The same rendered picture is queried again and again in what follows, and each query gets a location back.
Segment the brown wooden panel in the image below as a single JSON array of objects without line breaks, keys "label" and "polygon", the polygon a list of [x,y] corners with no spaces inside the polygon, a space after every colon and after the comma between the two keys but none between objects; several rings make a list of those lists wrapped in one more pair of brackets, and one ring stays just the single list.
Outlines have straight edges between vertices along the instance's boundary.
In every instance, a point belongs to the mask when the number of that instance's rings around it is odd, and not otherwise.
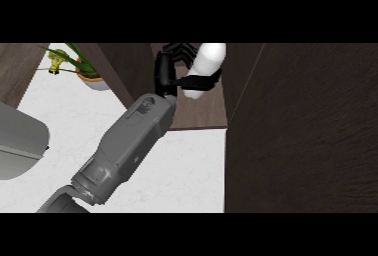
[{"label": "brown wooden panel", "polygon": [[0,101],[19,106],[49,43],[0,43]]}]

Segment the dark brown wooden cabinet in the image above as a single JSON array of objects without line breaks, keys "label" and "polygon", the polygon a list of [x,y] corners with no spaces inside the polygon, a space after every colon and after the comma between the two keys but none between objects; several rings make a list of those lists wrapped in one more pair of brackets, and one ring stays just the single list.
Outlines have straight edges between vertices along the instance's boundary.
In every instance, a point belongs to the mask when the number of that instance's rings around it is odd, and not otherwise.
[{"label": "dark brown wooden cabinet", "polygon": [[[123,105],[130,107],[145,93],[155,92],[155,54],[164,43],[78,43],[77,46]],[[222,77],[199,99],[189,99],[177,89],[173,130],[229,127],[263,46],[263,43],[226,44]]]}]

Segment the dark brown cabinet door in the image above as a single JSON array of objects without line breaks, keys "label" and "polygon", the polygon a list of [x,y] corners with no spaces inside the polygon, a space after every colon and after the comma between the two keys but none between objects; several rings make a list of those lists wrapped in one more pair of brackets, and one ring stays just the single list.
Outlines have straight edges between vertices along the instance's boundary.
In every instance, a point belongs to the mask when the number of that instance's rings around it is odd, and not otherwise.
[{"label": "dark brown cabinet door", "polygon": [[378,213],[378,44],[264,45],[226,139],[226,212]]}]

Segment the white water bottle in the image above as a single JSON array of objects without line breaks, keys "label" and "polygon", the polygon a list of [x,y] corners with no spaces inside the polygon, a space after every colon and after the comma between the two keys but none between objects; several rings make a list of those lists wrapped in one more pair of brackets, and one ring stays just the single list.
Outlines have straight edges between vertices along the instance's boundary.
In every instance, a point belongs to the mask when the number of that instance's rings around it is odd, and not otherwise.
[{"label": "white water bottle", "polygon": [[220,77],[220,66],[226,58],[224,43],[202,43],[182,90],[185,96],[199,99],[207,91],[214,88]]}]

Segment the yellow-green broccoli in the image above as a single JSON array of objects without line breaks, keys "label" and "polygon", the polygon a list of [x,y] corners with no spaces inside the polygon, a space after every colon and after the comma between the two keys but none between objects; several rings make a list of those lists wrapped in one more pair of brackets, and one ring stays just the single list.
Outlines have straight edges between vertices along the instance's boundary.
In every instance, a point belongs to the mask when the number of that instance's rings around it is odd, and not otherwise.
[{"label": "yellow-green broccoli", "polygon": [[47,55],[47,57],[50,59],[49,72],[55,75],[59,74],[61,64],[66,61],[66,59],[62,56],[59,56],[58,53],[68,56],[66,52],[62,49],[56,49],[55,51],[49,52],[49,55]]}]

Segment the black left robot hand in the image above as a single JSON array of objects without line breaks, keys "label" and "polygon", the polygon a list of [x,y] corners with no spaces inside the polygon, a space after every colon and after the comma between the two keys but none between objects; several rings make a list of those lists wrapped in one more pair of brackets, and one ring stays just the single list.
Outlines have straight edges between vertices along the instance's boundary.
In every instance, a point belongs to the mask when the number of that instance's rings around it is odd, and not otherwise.
[{"label": "black left robot hand", "polygon": [[161,97],[177,95],[177,88],[185,85],[188,74],[182,78],[176,77],[174,63],[183,61],[191,70],[198,49],[189,43],[170,43],[157,53],[154,79],[155,93]]}]

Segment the potted green plant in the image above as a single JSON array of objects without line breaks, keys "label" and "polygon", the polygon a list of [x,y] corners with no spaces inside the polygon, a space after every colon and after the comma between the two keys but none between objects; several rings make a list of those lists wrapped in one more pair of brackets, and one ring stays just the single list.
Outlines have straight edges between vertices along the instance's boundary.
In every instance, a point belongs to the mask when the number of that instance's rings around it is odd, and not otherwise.
[{"label": "potted green plant", "polygon": [[[77,54],[77,58],[72,58],[68,53],[66,53],[68,56],[58,53],[58,55],[66,59],[66,61],[61,64],[59,73],[62,71],[74,73],[90,89],[96,91],[109,90],[109,86],[105,82],[105,79],[99,74],[78,46],[74,43],[66,43],[66,46]],[[56,50],[41,45],[38,45],[38,48],[41,48],[47,52],[47,55],[49,55],[49,52]]]}]

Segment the grey rounded appliance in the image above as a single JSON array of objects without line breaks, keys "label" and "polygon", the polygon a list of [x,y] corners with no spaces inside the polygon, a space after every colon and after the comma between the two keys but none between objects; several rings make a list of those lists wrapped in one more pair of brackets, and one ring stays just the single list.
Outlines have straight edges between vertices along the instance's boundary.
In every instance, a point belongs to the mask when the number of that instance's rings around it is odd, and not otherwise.
[{"label": "grey rounded appliance", "polygon": [[0,180],[21,176],[49,148],[46,124],[0,101]]}]

